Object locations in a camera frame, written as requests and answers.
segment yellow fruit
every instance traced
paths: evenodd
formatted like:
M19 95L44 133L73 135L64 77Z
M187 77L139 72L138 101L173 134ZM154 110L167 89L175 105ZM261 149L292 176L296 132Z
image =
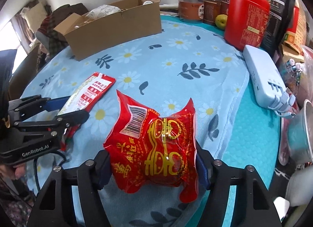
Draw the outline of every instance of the yellow fruit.
M221 30L225 30L226 23L227 23L227 15L221 14L221 15L218 15L215 19L216 26L220 28Z

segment metal bolt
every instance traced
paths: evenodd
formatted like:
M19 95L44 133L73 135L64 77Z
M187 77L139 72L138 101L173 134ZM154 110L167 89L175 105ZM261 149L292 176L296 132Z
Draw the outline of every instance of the metal bolt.
M87 166L92 166L94 164L93 160L87 160L85 163Z
M252 165L248 165L247 166L247 170L250 171L250 172L253 172L255 169Z
M217 160L214 160L214 164L216 166L221 166L223 164L223 162L221 160L217 159Z
M61 169L62 169L61 166L55 166L55 167L53 168L53 171L54 171L54 172L59 172Z

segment stainless steel cup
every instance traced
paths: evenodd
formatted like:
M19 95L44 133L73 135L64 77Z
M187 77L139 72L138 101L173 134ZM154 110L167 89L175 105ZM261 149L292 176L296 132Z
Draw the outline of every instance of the stainless steel cup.
M309 100L304 101L304 106L300 112L290 121L288 127L288 145L290 157L296 164L313 161L313 141L309 139L308 125L313 117L313 107Z

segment red plastic canister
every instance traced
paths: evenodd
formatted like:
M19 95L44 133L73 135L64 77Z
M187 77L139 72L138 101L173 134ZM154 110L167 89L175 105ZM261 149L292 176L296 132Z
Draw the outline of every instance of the red plastic canister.
M269 13L267 0L230 0L225 40L241 51L245 45L259 47Z

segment red snack package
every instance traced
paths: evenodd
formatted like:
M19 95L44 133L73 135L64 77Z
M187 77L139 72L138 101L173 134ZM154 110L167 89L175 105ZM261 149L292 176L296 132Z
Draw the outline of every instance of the red snack package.
M58 115L69 113L76 110L85 109L90 112L93 106L115 83L116 79L95 72L75 90L72 96L65 103ZM64 139L73 137L79 125L67 129Z
M192 99L179 112L165 118L117 91L120 116L103 147L109 152L118 187L137 192L147 181L178 187L183 203L198 196L195 167L195 108Z

